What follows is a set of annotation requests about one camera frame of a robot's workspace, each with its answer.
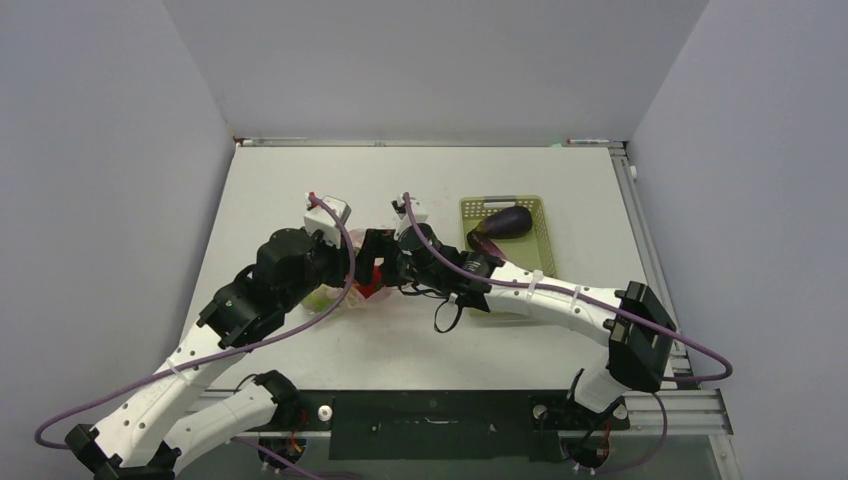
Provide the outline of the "beige plastic basket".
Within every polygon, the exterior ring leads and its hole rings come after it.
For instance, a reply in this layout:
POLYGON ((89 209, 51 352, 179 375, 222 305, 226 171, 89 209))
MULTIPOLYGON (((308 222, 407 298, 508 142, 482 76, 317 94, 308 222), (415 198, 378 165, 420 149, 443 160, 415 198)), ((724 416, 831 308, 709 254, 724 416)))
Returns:
POLYGON ((500 197, 465 197, 459 202, 461 230, 467 234, 485 218, 512 206, 526 208, 532 217, 532 227, 516 239, 493 239, 505 259, 521 267, 541 270, 546 276, 557 274, 555 254, 548 231, 544 203, 534 195, 500 197))

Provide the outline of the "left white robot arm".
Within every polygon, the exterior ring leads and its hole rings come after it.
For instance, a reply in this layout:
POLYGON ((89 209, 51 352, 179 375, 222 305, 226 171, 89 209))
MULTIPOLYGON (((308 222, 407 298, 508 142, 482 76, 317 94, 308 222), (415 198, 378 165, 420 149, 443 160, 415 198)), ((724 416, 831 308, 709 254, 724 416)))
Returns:
POLYGON ((300 393, 285 375, 255 375, 237 393, 194 414, 187 409, 249 352, 269 343, 286 315, 322 285, 348 292, 355 251, 344 228, 283 229, 255 263, 221 287, 162 366, 65 446, 97 479, 172 479, 217 445, 255 427, 284 430, 300 416, 300 393))

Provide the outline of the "long purple eggplant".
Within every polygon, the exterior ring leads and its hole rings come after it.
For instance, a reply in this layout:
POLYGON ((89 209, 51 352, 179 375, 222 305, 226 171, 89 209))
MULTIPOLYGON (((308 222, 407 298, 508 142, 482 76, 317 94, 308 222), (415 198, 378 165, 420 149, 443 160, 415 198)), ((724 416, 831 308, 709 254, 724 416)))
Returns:
POLYGON ((478 230, 471 230, 466 234, 468 246, 481 254, 495 257, 501 260, 506 260, 506 254, 484 233, 478 230))

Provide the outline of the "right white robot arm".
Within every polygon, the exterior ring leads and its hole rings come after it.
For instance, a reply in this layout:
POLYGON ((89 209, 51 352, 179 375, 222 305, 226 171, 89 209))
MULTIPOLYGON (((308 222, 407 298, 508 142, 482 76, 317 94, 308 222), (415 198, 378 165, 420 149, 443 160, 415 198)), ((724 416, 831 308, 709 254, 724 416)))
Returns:
POLYGON ((425 223, 402 233, 365 230, 356 261, 360 283, 416 285, 454 301, 458 310, 528 317, 605 347, 578 371, 564 403, 567 419, 579 428, 593 426, 626 392, 662 387, 676 325, 646 284, 614 289, 564 282, 487 251, 460 251, 425 223))

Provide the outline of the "green cabbage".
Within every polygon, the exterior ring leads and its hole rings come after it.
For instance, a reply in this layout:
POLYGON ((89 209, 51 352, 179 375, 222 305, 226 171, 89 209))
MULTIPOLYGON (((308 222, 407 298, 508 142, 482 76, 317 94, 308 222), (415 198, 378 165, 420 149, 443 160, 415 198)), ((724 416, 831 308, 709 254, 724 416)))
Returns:
POLYGON ((318 314, 329 308, 337 299, 340 289, 320 286, 301 301, 301 306, 310 314, 318 314))

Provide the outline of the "clear zip top bag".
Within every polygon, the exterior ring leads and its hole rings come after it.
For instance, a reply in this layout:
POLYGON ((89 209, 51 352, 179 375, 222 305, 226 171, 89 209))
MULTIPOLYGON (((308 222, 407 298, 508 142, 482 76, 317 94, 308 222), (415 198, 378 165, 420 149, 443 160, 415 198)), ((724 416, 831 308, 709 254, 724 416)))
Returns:
MULTIPOLYGON (((378 266, 374 267, 372 280, 373 283, 366 286, 355 282, 338 310, 371 308, 377 303, 387 300, 394 293, 394 290, 377 284, 379 280, 378 266)), ((322 285, 302 300, 300 305, 310 314, 318 314, 327 309, 341 292, 341 287, 322 285)))

